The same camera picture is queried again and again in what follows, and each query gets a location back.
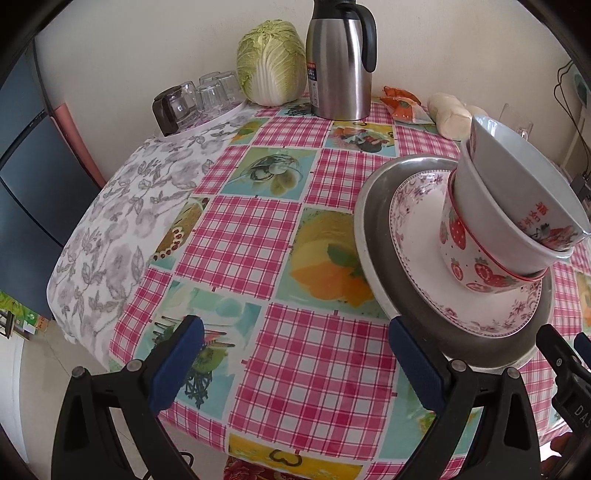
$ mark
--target floral cloth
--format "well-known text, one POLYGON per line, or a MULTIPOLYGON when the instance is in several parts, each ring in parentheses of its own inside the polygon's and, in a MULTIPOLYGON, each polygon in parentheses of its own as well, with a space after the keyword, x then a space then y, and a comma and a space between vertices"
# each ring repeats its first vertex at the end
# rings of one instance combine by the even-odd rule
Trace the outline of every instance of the floral cloth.
POLYGON ((144 268, 201 177, 258 108, 190 138, 149 138, 109 180, 72 233, 47 286, 66 338, 105 367, 117 319, 144 268))

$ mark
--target thermos handle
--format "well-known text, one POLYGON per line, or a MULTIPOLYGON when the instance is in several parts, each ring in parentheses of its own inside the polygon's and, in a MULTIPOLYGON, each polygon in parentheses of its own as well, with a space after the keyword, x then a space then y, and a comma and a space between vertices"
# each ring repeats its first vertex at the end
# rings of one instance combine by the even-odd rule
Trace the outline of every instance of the thermos handle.
POLYGON ((378 31, 375 26, 375 18, 363 5, 341 3, 336 8, 344 11, 355 12, 361 21, 361 33, 363 46, 361 48, 361 62, 363 68, 372 73, 378 62, 378 31))
POLYGON ((178 132, 178 125, 166 97, 156 98, 152 104, 152 111, 165 137, 178 132))

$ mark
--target pink tube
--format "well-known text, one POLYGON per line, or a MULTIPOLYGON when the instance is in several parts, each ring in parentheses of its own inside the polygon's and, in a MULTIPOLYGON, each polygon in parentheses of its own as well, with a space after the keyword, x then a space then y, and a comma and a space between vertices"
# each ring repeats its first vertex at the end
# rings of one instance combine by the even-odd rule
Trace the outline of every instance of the pink tube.
POLYGON ((56 113, 58 128, 66 139, 66 142, 76 155, 78 155, 78 158, 94 178, 95 182, 97 182, 101 188, 104 187, 106 184, 105 178, 96 166, 95 161, 90 156, 90 152, 86 148, 86 145, 84 145, 82 137, 76 128, 76 124, 70 115, 68 106, 65 103, 62 103, 54 111, 56 113))

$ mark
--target white bowl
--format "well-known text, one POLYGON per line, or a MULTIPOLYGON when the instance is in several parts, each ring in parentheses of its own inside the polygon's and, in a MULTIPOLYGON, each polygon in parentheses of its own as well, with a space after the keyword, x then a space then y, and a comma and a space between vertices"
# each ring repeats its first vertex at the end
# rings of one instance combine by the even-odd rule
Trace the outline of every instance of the white bowl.
POLYGON ((573 254, 573 248, 560 252, 547 248, 517 228, 478 175, 467 141, 460 148, 454 196, 470 231, 495 260, 513 273, 532 275, 573 254))
POLYGON ((439 251, 453 277, 469 290, 479 293, 502 293, 528 287, 541 280, 548 269, 524 277, 507 270, 476 239, 457 209, 454 198, 456 171, 447 179, 447 194, 439 226, 439 251))
POLYGON ((553 250, 591 235, 591 223, 568 182, 532 144, 487 116, 472 118, 470 158, 506 215, 553 250))

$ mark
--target floor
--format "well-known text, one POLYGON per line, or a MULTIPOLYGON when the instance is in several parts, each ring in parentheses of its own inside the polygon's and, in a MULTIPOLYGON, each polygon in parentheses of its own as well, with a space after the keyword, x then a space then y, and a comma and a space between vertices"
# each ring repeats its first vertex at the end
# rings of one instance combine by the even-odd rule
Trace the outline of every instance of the floor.
MULTIPOLYGON (((83 365, 92 374, 105 369, 81 345, 65 340, 56 322, 45 333, 25 342, 21 364, 21 421, 29 466, 39 480, 50 480, 51 451, 61 402, 72 369, 83 365)), ((142 478, 146 467, 135 448, 120 410, 113 410, 113 420, 121 445, 134 474, 142 478)), ((221 480, 226 455, 165 425, 179 450, 195 457, 193 470, 202 480, 221 480)))

